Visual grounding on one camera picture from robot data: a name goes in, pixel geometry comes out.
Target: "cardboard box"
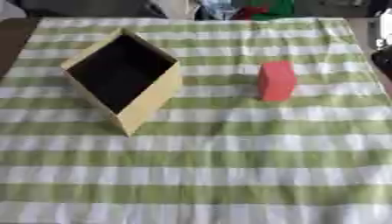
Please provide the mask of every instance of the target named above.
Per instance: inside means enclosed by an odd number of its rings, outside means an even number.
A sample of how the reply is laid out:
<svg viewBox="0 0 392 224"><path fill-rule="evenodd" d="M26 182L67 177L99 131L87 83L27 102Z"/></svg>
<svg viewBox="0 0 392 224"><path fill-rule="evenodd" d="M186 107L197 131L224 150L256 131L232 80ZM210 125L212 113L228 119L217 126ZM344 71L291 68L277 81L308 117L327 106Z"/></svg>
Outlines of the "cardboard box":
<svg viewBox="0 0 392 224"><path fill-rule="evenodd" d="M127 136L182 85L179 62L124 29L61 64L84 97Z"/></svg>

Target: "green stripe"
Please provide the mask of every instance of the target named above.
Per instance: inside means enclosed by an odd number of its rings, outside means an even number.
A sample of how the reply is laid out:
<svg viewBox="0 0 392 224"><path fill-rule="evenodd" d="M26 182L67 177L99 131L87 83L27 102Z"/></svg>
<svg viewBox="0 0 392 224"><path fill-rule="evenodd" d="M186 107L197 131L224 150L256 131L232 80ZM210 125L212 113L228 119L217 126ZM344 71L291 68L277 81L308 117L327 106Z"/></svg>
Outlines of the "green stripe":
<svg viewBox="0 0 392 224"><path fill-rule="evenodd" d="M390 204L391 185L189 186L2 184L0 200L143 204Z"/></svg>
<svg viewBox="0 0 392 224"><path fill-rule="evenodd" d="M93 106L81 98L0 98L1 109L85 109Z"/></svg>
<svg viewBox="0 0 392 224"><path fill-rule="evenodd" d="M12 77L5 76L0 82L0 88L7 87L66 87L69 81L64 76L46 77Z"/></svg>
<svg viewBox="0 0 392 224"><path fill-rule="evenodd" d="M0 135L123 135L111 122L0 123Z"/></svg>
<svg viewBox="0 0 392 224"><path fill-rule="evenodd" d="M86 32L107 32L111 33L118 29L118 25L114 26L99 26L98 24L92 24L84 27L51 27L45 28L40 26L34 34L40 35L53 35L53 34L65 34L65 33L86 33ZM124 26L132 32L252 32L260 31L263 29L273 29L277 31L285 30L299 30L299 31L314 31L326 28L347 28L347 23L344 20L341 21L320 21L315 19L314 21L293 21L292 23L275 23L274 21L268 23L260 22L249 22L246 24L238 23L218 23L218 24L148 24L148 25L128 25Z"/></svg>
<svg viewBox="0 0 392 224"><path fill-rule="evenodd" d="M165 109L268 109L268 108L302 108L310 106L361 108L390 105L385 94L375 95L320 95L310 97L292 97L284 102L265 102L245 97L212 98L172 98Z"/></svg>
<svg viewBox="0 0 392 224"><path fill-rule="evenodd" d="M271 46L325 46L328 44L342 43L356 44L353 36L320 36L316 38L227 38L227 39L147 39L154 46L162 48L196 48L196 47L271 47ZM91 46L92 41L51 41L30 42L24 49L84 49Z"/></svg>
<svg viewBox="0 0 392 224"><path fill-rule="evenodd" d="M369 82L373 78L369 73L329 73L299 75L299 84L333 84L341 82ZM68 80L63 76L46 77L5 77L0 82L0 87L64 87L68 86ZM211 74L208 76L184 76L186 86L226 86L226 85L253 85L257 83L257 74Z"/></svg>
<svg viewBox="0 0 392 224"><path fill-rule="evenodd" d="M177 57L182 66L232 66L254 65L275 60L289 60L297 64L366 62L361 53L342 54L310 54L310 55L279 55L279 56L203 56ZM18 59L14 67L56 67L67 58L61 59Z"/></svg>
<svg viewBox="0 0 392 224"><path fill-rule="evenodd" d="M363 108L386 106L390 102L385 94L374 95L320 95L310 97L292 97L284 102L265 102L244 97L211 97L211 98L171 98L164 109L269 109L269 108L302 108L311 106ZM0 98L2 109L82 109L92 108L81 98Z"/></svg>
<svg viewBox="0 0 392 224"><path fill-rule="evenodd" d="M392 165L391 150L351 150L348 143L339 150L2 150L5 166L118 166L118 167L233 167L233 168L356 168Z"/></svg>
<svg viewBox="0 0 392 224"><path fill-rule="evenodd" d="M108 122L0 123L0 135L121 135ZM390 134L392 121L309 122L146 122L136 136L302 136L345 134Z"/></svg>

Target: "striped tablecloth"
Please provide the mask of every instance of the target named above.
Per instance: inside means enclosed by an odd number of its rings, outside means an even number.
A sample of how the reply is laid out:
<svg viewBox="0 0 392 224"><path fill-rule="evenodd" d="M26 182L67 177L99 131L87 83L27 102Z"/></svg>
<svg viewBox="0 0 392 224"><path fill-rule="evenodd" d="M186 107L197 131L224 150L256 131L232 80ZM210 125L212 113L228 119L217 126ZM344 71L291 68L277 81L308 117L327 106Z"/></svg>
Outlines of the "striped tablecloth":
<svg viewBox="0 0 392 224"><path fill-rule="evenodd" d="M185 79L131 138L58 69L119 26ZM256 99L272 60L289 101ZM390 106L343 19L45 19L0 83L0 222L389 223Z"/></svg>

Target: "red cube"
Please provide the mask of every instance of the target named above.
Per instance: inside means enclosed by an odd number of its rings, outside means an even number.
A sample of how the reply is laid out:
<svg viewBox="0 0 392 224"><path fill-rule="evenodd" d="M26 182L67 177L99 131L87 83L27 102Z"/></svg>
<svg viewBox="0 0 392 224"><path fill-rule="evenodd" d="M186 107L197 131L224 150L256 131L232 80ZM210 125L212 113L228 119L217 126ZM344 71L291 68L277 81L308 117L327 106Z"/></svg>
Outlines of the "red cube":
<svg viewBox="0 0 392 224"><path fill-rule="evenodd" d="M266 102L283 102L291 97L297 77L289 61L272 61L262 64L259 72L259 94Z"/></svg>

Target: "yellow box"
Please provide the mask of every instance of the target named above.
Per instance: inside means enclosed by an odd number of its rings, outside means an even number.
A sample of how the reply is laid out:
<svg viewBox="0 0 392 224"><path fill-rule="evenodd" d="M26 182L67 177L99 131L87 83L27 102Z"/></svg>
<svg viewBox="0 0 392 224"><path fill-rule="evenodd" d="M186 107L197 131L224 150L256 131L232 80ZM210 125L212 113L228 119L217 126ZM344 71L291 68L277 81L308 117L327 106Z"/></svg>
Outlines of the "yellow box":
<svg viewBox="0 0 392 224"><path fill-rule="evenodd" d="M182 86L179 62L124 29L61 64L76 89L127 136Z"/></svg>

